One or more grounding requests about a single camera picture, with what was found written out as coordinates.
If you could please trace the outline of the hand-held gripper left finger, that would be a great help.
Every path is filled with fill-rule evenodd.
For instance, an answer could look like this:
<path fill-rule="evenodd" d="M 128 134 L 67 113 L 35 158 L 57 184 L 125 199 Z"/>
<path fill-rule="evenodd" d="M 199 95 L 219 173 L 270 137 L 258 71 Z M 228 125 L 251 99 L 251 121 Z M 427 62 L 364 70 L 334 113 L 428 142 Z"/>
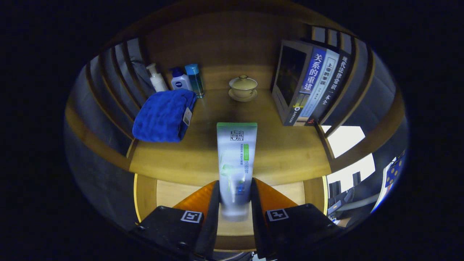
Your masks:
<path fill-rule="evenodd" d="M 195 191 L 174 207 L 158 206 L 132 236 L 173 260 L 209 260 L 219 218 L 219 181 Z"/>

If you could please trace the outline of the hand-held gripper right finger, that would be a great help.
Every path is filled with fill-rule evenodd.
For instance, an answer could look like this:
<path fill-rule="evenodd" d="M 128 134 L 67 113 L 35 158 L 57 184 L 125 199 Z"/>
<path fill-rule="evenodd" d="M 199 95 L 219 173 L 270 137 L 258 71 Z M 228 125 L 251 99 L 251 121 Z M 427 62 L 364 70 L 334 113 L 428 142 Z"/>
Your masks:
<path fill-rule="evenodd" d="M 256 178 L 251 181 L 250 198 L 254 240 L 260 259 L 299 259 L 339 235 L 339 227 L 316 206 L 297 205 Z"/>

